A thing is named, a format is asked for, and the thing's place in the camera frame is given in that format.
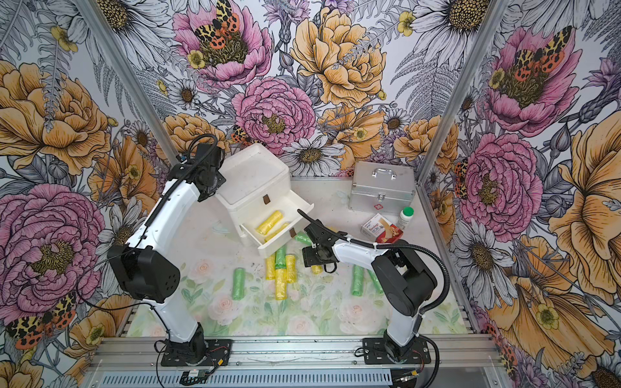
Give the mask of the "white plastic drawer cabinet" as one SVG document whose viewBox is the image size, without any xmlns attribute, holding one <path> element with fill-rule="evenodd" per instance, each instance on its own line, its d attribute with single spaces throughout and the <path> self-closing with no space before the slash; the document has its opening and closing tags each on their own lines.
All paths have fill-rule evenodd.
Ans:
<svg viewBox="0 0 621 388">
<path fill-rule="evenodd" d="M 263 145 L 254 144 L 226 158 L 219 172 L 226 182 L 216 197 L 239 237 L 248 245 L 263 245 L 265 236 L 256 228 L 274 211 L 277 190 L 289 179 L 288 166 Z"/>
</svg>

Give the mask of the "white drawer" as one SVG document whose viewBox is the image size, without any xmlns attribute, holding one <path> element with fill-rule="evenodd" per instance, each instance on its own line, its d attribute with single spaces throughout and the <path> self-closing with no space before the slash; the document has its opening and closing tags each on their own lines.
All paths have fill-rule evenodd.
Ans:
<svg viewBox="0 0 621 388">
<path fill-rule="evenodd" d="M 310 213 L 314 207 L 293 190 L 276 190 L 244 205 L 239 227 L 258 255 L 268 258 L 309 224 L 299 210 Z"/>
</svg>

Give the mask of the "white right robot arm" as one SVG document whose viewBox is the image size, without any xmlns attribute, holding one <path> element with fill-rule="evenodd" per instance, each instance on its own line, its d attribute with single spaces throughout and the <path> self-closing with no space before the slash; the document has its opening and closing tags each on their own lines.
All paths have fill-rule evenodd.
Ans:
<svg viewBox="0 0 621 388">
<path fill-rule="evenodd" d="M 427 248 L 402 240 L 365 242 L 303 217 L 310 222 L 305 232 L 311 240 L 302 249 L 304 265 L 352 264 L 375 274 L 393 309 L 383 335 L 384 349 L 378 354 L 394 364 L 407 362 L 415 347 L 427 342 L 420 334 L 426 312 L 441 305 L 450 291 L 446 265 Z"/>
</svg>

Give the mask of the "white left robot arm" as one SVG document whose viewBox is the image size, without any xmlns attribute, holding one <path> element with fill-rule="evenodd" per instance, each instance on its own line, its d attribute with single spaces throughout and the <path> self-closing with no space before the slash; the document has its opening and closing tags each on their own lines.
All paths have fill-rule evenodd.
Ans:
<svg viewBox="0 0 621 388">
<path fill-rule="evenodd" d="M 190 208 L 225 183 L 219 171 L 223 160 L 217 142 L 193 142 L 185 163 L 169 171 L 163 195 L 147 220 L 126 243 L 108 251 L 121 289 L 147 304 L 162 323 L 166 366 L 198 365 L 207 355 L 202 325 L 189 313 L 178 289 L 181 270 L 173 263 L 171 244 Z"/>
</svg>

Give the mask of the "green bag roll back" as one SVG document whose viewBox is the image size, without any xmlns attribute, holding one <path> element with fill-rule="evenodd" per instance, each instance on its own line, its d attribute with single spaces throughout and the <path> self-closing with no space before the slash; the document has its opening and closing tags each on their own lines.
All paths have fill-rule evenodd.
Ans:
<svg viewBox="0 0 621 388">
<path fill-rule="evenodd" d="M 311 238 L 305 233 L 299 233 L 294 236 L 294 239 L 306 246 L 311 246 L 313 244 Z"/>
</svg>

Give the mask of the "green bag roll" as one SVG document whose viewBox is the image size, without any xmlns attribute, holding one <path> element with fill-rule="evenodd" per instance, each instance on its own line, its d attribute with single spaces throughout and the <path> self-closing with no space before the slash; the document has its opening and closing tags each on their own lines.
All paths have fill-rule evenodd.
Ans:
<svg viewBox="0 0 621 388">
<path fill-rule="evenodd" d="M 372 281 L 372 284 L 374 285 L 376 293 L 378 295 L 383 295 L 383 287 L 381 286 L 380 281 L 378 277 L 376 276 L 375 272 L 372 270 L 368 270 L 367 273 L 370 276 L 370 279 Z"/>
<path fill-rule="evenodd" d="M 246 272 L 244 268 L 236 268 L 233 275 L 233 286 L 231 291 L 231 297 L 235 301 L 240 301 L 244 298 L 245 293 L 245 279 Z"/>
<path fill-rule="evenodd" d="M 311 238 L 305 233 L 299 233 L 294 236 L 294 239 L 306 246 L 311 246 L 313 244 Z"/>
<path fill-rule="evenodd" d="M 362 297 L 364 294 L 364 280 L 365 280 L 365 270 L 364 268 L 354 265 L 352 268 L 352 284 L 351 284 L 351 294 L 354 297 Z"/>
<path fill-rule="evenodd" d="M 275 252 L 275 268 L 276 270 L 279 269 L 286 269 L 286 255 L 287 255 L 287 247 L 286 245 L 281 246 L 280 248 L 277 249 L 277 251 Z"/>
</svg>

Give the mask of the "green bag roll centre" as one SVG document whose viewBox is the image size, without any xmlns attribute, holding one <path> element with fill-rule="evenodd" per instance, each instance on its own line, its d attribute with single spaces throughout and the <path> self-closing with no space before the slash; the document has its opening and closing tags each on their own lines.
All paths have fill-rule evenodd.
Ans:
<svg viewBox="0 0 621 388">
<path fill-rule="evenodd" d="M 287 247 L 286 245 L 281 246 L 280 248 L 277 249 L 277 251 L 275 252 L 275 268 L 276 270 L 279 269 L 286 269 L 286 255 L 287 255 Z"/>
</svg>

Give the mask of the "yellow bag roll front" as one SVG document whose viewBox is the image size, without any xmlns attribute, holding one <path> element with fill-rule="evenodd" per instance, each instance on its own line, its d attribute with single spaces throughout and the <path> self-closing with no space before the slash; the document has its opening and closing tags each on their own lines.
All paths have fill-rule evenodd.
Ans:
<svg viewBox="0 0 621 388">
<path fill-rule="evenodd" d="M 285 268 L 275 270 L 275 298 L 278 301 L 287 299 L 287 276 Z"/>
</svg>

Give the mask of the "red white small box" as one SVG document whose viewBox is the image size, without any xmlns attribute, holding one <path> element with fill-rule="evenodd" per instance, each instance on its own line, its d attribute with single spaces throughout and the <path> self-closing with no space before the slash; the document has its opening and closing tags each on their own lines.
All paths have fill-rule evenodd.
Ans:
<svg viewBox="0 0 621 388">
<path fill-rule="evenodd" d="M 403 237 L 404 231 L 377 213 L 361 226 L 362 234 L 371 242 L 392 244 Z"/>
</svg>

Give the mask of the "green bag roll far right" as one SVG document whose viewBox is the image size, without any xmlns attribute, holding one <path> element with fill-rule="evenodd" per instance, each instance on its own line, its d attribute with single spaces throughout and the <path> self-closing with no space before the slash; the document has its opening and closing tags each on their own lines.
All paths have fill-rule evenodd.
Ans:
<svg viewBox="0 0 621 388">
<path fill-rule="evenodd" d="M 368 270 L 367 273 L 370 276 L 370 279 L 372 281 L 372 284 L 374 285 L 376 293 L 378 295 L 383 295 L 383 287 L 381 286 L 380 281 L 378 277 L 376 276 L 375 272 L 372 270 Z"/>
</svg>

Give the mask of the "floral table mat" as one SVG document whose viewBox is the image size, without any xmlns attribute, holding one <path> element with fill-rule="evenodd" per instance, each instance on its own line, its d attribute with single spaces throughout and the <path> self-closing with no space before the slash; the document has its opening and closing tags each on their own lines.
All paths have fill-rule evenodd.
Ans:
<svg viewBox="0 0 621 388">
<path fill-rule="evenodd" d="M 246 268 L 240 301 L 231 297 L 234 269 L 216 269 L 207 260 L 184 271 L 180 292 L 207 336 L 373 336 L 387 329 L 391 306 L 367 271 L 364 294 L 354 297 L 352 266 L 320 275 L 296 268 L 298 280 L 287 286 L 283 301 L 276 300 L 275 283 L 265 279 L 262 264 Z"/>
</svg>

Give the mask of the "green bag roll far left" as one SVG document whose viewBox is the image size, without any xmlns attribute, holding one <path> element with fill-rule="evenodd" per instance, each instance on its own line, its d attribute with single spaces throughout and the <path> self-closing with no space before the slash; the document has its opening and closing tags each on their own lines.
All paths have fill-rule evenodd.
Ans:
<svg viewBox="0 0 621 388">
<path fill-rule="evenodd" d="M 235 301 L 240 301 L 244 298 L 245 293 L 245 279 L 246 272 L 244 268 L 236 268 L 233 275 L 233 286 L 231 291 L 231 297 Z"/>
</svg>

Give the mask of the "silver aluminium case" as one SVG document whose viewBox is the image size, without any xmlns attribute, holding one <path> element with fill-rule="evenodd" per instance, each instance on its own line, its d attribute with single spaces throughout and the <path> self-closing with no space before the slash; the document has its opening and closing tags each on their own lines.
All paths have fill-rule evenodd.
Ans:
<svg viewBox="0 0 621 388">
<path fill-rule="evenodd" d="M 367 213 L 399 214 L 411 205 L 415 185 L 411 167 L 357 162 L 349 208 Z"/>
</svg>

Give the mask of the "white bottle green cap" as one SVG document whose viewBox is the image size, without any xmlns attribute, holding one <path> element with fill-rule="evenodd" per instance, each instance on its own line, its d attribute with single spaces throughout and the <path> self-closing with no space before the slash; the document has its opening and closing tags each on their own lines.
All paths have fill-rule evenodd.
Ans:
<svg viewBox="0 0 621 388">
<path fill-rule="evenodd" d="M 410 221 L 412 221 L 414 216 L 414 209 L 412 207 L 405 207 L 399 213 L 399 220 L 397 221 L 397 227 L 401 231 L 405 231 L 408 227 Z"/>
</svg>

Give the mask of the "aluminium front rail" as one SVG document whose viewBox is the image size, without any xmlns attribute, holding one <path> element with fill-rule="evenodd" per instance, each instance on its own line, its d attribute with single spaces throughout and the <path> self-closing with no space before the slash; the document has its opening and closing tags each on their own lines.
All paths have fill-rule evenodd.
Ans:
<svg viewBox="0 0 621 388">
<path fill-rule="evenodd" d="M 209 339 L 202 365 L 164 366 L 155 338 L 107 339 L 84 387 L 511 387 L 490 336 L 431 335 L 403 364 L 364 354 L 366 336 Z"/>
</svg>

